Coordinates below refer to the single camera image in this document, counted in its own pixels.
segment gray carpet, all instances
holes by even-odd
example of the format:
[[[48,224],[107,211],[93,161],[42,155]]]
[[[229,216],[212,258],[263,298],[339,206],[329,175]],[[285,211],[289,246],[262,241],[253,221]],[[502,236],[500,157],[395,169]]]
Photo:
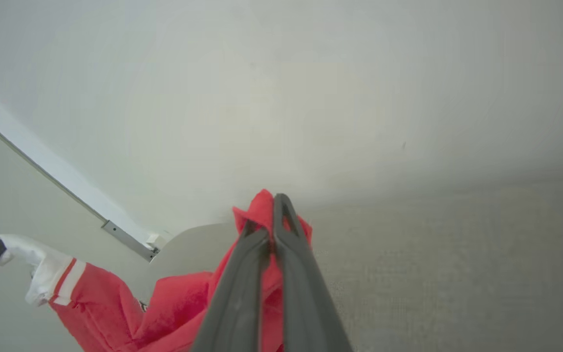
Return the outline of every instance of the gray carpet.
[[[303,215],[356,351],[563,351],[563,182]],[[140,294],[214,269],[235,236],[181,234]]]

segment white wall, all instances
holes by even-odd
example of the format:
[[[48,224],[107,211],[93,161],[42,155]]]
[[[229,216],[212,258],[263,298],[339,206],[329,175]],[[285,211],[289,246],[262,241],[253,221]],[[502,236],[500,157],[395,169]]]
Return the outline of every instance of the white wall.
[[[563,176],[563,0],[0,0],[0,102],[160,234]]]
[[[148,263],[101,230],[101,225],[0,141],[0,234],[31,236],[111,270],[131,284]],[[80,351],[49,307],[25,303],[30,271],[20,261],[0,267],[0,351]]]

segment metal bracket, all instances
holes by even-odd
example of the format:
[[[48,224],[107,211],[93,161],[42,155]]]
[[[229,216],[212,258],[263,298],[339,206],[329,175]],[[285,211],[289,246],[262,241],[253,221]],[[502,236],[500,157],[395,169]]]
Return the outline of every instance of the metal bracket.
[[[145,258],[148,262],[158,255],[160,250],[158,248],[148,249],[142,243],[138,242],[135,238],[130,236],[127,232],[123,231],[115,223],[108,220],[105,225],[101,227],[104,231],[116,237],[121,243],[128,246],[131,250],[138,253]]]

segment red cloth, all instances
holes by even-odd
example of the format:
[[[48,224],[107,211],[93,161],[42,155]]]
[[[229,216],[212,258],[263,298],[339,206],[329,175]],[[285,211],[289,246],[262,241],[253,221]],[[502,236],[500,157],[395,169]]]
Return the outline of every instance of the red cloth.
[[[252,220],[272,236],[273,196],[267,190],[255,196],[247,211],[233,211],[239,234],[246,221]],[[310,225],[301,218],[300,221],[311,242]],[[147,312],[142,311],[138,300],[116,275],[75,259],[58,282],[49,304],[85,352],[187,351],[235,245],[213,273],[158,280]],[[262,352],[283,351],[282,272],[272,256],[262,279]],[[69,299],[67,305],[57,303]]]

